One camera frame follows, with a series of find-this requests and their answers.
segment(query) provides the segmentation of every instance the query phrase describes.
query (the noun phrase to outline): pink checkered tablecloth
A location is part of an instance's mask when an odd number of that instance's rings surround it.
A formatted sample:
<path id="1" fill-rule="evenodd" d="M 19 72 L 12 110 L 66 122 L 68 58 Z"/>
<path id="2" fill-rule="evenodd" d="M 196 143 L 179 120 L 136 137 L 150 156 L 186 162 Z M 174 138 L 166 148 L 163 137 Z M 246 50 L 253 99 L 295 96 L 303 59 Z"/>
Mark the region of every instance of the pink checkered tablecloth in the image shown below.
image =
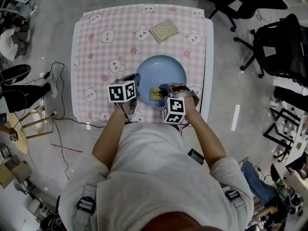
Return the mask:
<path id="1" fill-rule="evenodd" d="M 180 33 L 158 44 L 149 29 L 167 19 Z M 165 4 L 126 5 L 84 13 L 72 63 L 77 119 L 108 121 L 115 106 L 108 101 L 106 86 L 116 78 L 136 73 L 139 65 L 154 55 L 178 60 L 185 69 L 187 86 L 201 98 L 206 23 L 201 9 Z M 161 111 L 138 100 L 130 119 L 163 122 Z"/>

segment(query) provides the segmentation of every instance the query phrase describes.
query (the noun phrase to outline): floor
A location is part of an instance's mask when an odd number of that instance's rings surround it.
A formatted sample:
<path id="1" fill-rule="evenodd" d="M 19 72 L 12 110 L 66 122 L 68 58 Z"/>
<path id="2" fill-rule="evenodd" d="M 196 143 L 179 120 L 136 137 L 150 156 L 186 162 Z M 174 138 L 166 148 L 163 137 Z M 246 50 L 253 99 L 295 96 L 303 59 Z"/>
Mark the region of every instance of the floor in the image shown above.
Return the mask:
<path id="1" fill-rule="evenodd" d="M 71 88 L 70 88 L 70 59 L 74 24 L 84 12 L 100 8 L 136 4 L 136 3 L 171 3 L 189 7 L 202 8 L 208 16 L 214 5 L 204 0 L 31 0 L 36 2 L 38 10 L 31 17 L 32 42 L 27 55 L 15 61 L 13 65 L 24 63 L 32 67 L 29 80 L 38 79 L 50 70 L 53 62 L 65 64 L 62 72 L 63 85 L 60 79 L 62 66 L 55 64 L 53 74 L 57 80 L 59 95 L 54 100 L 50 95 L 44 98 L 46 113 L 56 110 L 59 117 L 64 115 L 60 93 L 63 90 L 65 117 L 74 118 L 72 114 Z M 261 16 L 270 21 L 295 13 L 299 20 L 305 20 L 308 7 L 296 6 L 287 11 L 263 10 Z M 30 9 L 22 8 L 22 15 L 29 15 Z M 214 23 L 214 74 L 212 96 L 210 103 L 208 124 L 221 140 L 229 156 L 238 161 L 249 156 L 252 162 L 267 171 L 272 162 L 272 152 L 275 144 L 265 139 L 262 134 L 269 126 L 270 96 L 273 91 L 272 77 L 257 77 L 259 68 L 257 63 L 246 71 L 239 70 L 250 55 L 250 50 L 244 48 L 233 37 L 239 36 L 251 41 L 250 29 L 258 29 L 265 20 L 259 21 L 255 16 L 249 20 L 238 20 L 235 33 L 230 31 L 231 24 L 223 14 L 216 14 Z M 240 105 L 240 113 L 235 131 L 231 125 L 235 106 Z M 63 155 L 67 160 L 68 176 L 72 173 L 75 159 L 80 152 L 91 152 L 94 143 L 100 135 L 101 128 L 87 130 L 85 125 L 80 125 L 69 120 L 56 121 L 61 134 Z M 54 133 L 41 138 L 29 140 L 29 151 L 37 170 L 34 171 L 32 180 L 47 193 L 58 196 L 61 188 L 67 182 L 64 174 L 66 164 L 62 158 L 59 134 L 55 127 L 46 124 L 47 130 L 53 129 Z M 183 140 L 188 150 L 199 150 L 200 146 L 194 130 L 186 128 Z M 29 155 L 18 154 L 32 167 Z"/>

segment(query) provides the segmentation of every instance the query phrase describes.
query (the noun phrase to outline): blue plate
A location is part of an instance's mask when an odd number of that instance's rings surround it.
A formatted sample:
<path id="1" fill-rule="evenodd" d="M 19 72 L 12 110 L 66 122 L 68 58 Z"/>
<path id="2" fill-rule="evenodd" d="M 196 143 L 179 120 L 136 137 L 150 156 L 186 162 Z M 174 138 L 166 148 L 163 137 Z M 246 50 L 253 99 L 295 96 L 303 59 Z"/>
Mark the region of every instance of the blue plate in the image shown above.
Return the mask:
<path id="1" fill-rule="evenodd" d="M 150 100 L 150 90 L 162 84 L 183 83 L 186 85 L 186 74 L 183 66 L 174 58 L 166 55 L 152 56 L 138 68 L 140 99 L 151 106 L 164 107 L 164 101 Z"/>

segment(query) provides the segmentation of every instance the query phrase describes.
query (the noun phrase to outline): black pants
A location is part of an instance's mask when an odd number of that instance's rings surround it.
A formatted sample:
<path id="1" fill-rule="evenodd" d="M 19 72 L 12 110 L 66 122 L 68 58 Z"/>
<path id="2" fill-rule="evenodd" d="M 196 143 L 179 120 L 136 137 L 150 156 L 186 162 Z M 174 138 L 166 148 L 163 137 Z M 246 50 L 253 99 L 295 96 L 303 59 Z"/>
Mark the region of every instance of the black pants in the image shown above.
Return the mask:
<path id="1" fill-rule="evenodd" d="M 38 99 L 51 90 L 49 83 L 44 86 L 3 86 L 0 97 L 4 97 L 10 113 L 30 108 Z"/>
<path id="2" fill-rule="evenodd" d="M 308 96 L 303 96 L 282 87 L 276 87 L 274 97 L 279 98 L 281 101 L 285 101 L 298 109 L 308 112 Z"/>

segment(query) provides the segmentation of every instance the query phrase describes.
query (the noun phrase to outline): white t-shirt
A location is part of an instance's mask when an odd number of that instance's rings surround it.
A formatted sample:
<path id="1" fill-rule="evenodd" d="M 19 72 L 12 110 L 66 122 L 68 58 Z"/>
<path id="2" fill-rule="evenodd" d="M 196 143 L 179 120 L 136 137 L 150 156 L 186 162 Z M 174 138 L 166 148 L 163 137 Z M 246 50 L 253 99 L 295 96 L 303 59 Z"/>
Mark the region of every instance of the white t-shirt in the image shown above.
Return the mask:
<path id="1" fill-rule="evenodd" d="M 15 55 L 17 53 L 18 45 L 14 44 L 12 36 L 14 35 L 14 28 L 7 29 L 0 36 L 0 52 L 1 54 L 13 61 L 15 59 Z"/>
<path id="2" fill-rule="evenodd" d="M 166 124 L 124 126 L 111 170 L 83 153 L 63 189 L 59 214 L 69 231 L 85 184 L 97 184 L 94 230 L 139 231 L 167 212 L 184 212 L 202 226 L 243 231 L 253 214 L 253 197 L 233 158 L 209 172 L 184 151 L 180 133 Z M 220 183 L 237 190 L 244 208 L 229 201 Z"/>

